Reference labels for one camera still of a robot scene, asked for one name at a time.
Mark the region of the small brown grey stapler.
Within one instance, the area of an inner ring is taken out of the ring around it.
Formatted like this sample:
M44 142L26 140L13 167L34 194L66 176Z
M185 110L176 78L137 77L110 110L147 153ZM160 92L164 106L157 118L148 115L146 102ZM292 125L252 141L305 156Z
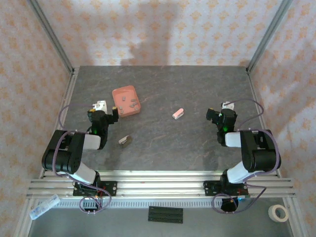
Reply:
M118 143L122 148L127 147L132 142L132 137L130 135L127 135L123 138L121 138Z

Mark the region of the lower aluminium frame bar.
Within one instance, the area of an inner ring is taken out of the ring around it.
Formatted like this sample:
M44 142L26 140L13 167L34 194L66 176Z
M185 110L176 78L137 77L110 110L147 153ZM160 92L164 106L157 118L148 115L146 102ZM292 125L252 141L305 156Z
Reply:
M32 219L30 218L30 212L38 204L38 199L26 199L23 206L22 212L18 219L18 223L13 234L13 237L28 237L29 231L32 225Z
M292 232L293 237L301 237L301 231L300 231L300 227L298 224L296 210L294 208L292 198L284 197L283 202L284 202L284 206L286 207L286 209L288 211L288 221L290 224L290 228L291 228L291 232Z

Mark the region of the aluminium table edge rail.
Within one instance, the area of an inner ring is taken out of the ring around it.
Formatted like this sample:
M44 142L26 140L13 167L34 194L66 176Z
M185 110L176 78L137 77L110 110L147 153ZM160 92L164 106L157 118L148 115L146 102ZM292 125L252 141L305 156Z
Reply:
M222 171L123 171L123 170L113 170L113 171L99 171L101 179L109 180L136 180L136 179L149 179L156 180L158 178L163 179L187 179L187 180L211 180L218 179L222 175ZM253 177L254 180L275 180L279 177L274 172L268 175L257 175ZM58 182L63 180L63 182L69 181L66 177L57 177L52 171L45 171L40 181L52 181Z

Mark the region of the wide aluminium base beam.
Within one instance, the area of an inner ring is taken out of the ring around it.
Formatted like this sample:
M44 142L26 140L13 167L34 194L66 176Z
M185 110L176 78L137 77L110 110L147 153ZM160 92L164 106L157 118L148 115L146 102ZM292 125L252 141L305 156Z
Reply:
M264 198L295 197L296 190L290 179L249 180L248 193L257 196L264 187ZM70 181L34 180L27 191L28 198L45 198L58 194L63 198L73 196L74 186ZM205 196L202 181L118 181L116 198L197 198Z

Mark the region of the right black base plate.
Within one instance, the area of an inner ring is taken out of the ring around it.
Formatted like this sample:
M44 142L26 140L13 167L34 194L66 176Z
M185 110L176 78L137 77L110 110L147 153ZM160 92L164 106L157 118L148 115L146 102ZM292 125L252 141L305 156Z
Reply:
M248 189L244 184L222 183L220 181L204 181L203 187L206 196L215 196L217 194L244 196L249 194Z

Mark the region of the black ribbed block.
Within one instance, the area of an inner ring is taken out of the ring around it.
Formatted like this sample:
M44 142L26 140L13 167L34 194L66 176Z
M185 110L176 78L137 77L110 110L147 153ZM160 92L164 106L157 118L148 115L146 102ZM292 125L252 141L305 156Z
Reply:
M161 223L183 223L183 209L173 207L150 206L148 221Z

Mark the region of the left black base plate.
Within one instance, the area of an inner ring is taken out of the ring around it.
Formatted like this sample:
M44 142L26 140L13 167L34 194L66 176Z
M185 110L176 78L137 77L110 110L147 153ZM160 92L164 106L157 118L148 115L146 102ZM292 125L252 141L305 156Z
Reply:
M117 181L98 181L95 183L98 188L102 188L110 193L111 196L116 196ZM106 196L102 191L87 187L82 184L74 183L73 196L87 197L87 196Z

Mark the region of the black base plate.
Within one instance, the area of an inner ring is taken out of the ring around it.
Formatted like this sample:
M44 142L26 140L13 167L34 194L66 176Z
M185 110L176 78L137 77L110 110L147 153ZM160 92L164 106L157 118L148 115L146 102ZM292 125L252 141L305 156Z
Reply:
M248 189L244 184L222 183L220 181L204 181L203 187L206 196L215 196L217 194L244 196L249 194Z
M117 181L98 181L95 183L98 188L102 188L110 193L111 196L116 196ZM73 196L87 197L87 196L106 196L102 191L87 187L82 184L74 183Z

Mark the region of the white tape roll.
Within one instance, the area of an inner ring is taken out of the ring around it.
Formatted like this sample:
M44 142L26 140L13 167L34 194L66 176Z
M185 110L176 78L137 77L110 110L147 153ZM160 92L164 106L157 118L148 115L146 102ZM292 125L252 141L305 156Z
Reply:
M268 209L268 215L272 221L278 223L286 222L289 217L287 209L280 204L270 206Z

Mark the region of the pink plastic tray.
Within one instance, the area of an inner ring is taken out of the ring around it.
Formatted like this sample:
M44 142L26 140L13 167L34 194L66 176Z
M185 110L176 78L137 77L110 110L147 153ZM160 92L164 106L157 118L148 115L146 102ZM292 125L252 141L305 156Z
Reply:
M112 96L115 106L118 108L118 115L121 118L137 114L141 111L141 104L134 86L128 85L114 89L112 91ZM132 99L137 100L138 103L131 102Z

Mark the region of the aluminium frame post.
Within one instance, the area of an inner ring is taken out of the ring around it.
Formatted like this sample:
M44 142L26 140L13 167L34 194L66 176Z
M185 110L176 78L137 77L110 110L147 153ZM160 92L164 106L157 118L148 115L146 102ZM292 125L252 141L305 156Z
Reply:
M270 40L274 36L276 30L278 29L280 23L282 22L284 16L286 15L288 9L290 8L293 0L282 0L280 6L278 7L274 17L272 18L269 26L267 27L258 47L253 54L248 67L246 68L247 74L250 75L251 72L256 67L259 59L263 55L267 45L269 44Z
M57 54L61 58L65 68L72 75L74 73L74 67L72 66L66 52L64 51L62 44L60 43L57 35L55 34L49 20L47 19L43 9L41 8L38 0L26 0L30 8L34 12L35 16L38 18L42 28L44 29L47 37L51 41L53 47L55 48Z

